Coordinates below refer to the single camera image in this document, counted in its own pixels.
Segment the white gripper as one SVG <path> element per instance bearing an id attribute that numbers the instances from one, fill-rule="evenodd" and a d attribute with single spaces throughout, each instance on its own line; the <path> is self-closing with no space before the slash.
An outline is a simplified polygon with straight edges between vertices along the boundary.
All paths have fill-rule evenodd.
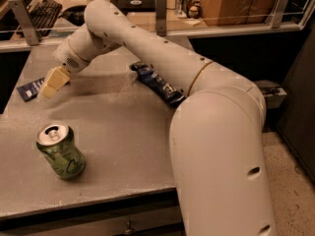
<path id="1" fill-rule="evenodd" d="M 55 67 L 48 71 L 38 92 L 40 97 L 51 98 L 70 81 L 70 73 L 79 73 L 87 67 L 87 62 L 71 48 L 68 38 L 58 45 L 53 52 L 53 57 L 62 67 Z"/>

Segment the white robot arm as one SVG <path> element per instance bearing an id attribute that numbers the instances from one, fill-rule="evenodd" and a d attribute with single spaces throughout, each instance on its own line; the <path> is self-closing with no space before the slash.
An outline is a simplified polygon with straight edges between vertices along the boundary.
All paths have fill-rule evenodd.
<path id="1" fill-rule="evenodd" d="M 248 79 L 135 26 L 112 3 L 90 2 L 84 24 L 56 49 L 49 98 L 114 45 L 126 47 L 182 90 L 169 129 L 174 181 L 186 236 L 277 236 L 263 156 L 266 103 Z"/>

